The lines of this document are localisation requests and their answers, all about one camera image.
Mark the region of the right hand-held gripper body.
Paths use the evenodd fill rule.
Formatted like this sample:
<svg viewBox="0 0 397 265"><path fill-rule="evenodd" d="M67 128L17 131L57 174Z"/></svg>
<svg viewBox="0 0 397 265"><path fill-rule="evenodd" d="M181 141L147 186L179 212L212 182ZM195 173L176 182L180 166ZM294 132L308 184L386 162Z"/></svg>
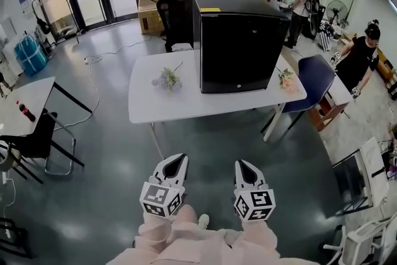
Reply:
<svg viewBox="0 0 397 265"><path fill-rule="evenodd" d="M234 190L234 211L243 222L266 221L274 211L274 191L267 184Z"/></svg>

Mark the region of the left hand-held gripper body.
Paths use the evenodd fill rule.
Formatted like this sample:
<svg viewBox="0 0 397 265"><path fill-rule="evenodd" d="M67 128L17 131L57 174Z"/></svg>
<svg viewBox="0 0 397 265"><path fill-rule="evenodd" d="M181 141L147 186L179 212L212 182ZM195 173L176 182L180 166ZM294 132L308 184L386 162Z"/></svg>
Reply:
<svg viewBox="0 0 397 265"><path fill-rule="evenodd" d="M140 194L143 211L157 217L171 218L184 201L184 182L185 177L160 179L150 176Z"/></svg>

